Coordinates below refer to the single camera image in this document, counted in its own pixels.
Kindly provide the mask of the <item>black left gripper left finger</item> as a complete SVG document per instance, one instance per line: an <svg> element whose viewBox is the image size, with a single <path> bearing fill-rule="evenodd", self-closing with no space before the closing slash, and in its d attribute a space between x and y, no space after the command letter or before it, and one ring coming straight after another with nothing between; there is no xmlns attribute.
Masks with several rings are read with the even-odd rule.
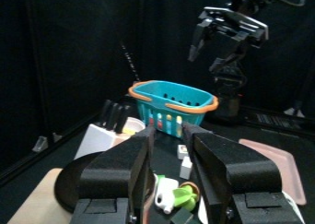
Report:
<svg viewBox="0 0 315 224"><path fill-rule="evenodd" d="M103 152L83 170L71 224L147 224L155 191L148 126Z"/></svg>

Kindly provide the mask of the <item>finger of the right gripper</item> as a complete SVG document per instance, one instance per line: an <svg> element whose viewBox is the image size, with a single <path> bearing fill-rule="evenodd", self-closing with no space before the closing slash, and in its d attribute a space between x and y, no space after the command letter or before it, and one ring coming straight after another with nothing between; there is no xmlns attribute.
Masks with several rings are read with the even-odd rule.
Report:
<svg viewBox="0 0 315 224"><path fill-rule="evenodd" d="M198 58L199 51L205 46L205 39L210 27L210 22L203 20L198 25L194 32L193 44L190 47L189 60L194 62Z"/></svg>
<svg viewBox="0 0 315 224"><path fill-rule="evenodd" d="M245 58L247 47L242 44L227 45L219 49L218 56L210 67L213 73L218 72L223 67L234 64Z"/></svg>

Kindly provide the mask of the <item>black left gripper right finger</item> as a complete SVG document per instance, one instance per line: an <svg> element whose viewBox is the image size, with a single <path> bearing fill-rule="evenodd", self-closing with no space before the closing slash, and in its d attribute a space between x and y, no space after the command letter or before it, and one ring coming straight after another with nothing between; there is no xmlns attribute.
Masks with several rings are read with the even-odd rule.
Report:
<svg viewBox="0 0 315 224"><path fill-rule="evenodd" d="M209 224L305 224L283 192L277 164L253 148L182 126Z"/></svg>

